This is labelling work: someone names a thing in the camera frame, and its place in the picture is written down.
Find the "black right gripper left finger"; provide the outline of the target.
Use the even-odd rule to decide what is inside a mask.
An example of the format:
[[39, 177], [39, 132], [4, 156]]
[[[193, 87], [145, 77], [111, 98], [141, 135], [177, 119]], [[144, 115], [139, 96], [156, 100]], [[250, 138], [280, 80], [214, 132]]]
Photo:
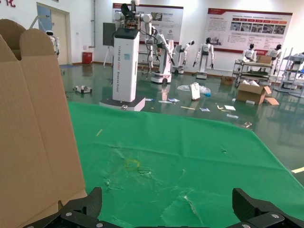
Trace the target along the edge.
[[100, 221], [102, 188], [95, 187], [86, 197], [70, 200], [57, 213], [32, 222], [26, 228], [110, 228]]

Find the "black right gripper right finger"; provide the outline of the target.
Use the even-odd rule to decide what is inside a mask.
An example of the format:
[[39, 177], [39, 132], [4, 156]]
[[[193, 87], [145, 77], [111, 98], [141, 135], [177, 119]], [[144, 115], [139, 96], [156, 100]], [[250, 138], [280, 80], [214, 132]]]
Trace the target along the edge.
[[304, 222], [294, 218], [273, 203], [255, 199], [241, 188], [232, 191], [232, 208], [239, 222], [232, 228], [302, 228]]

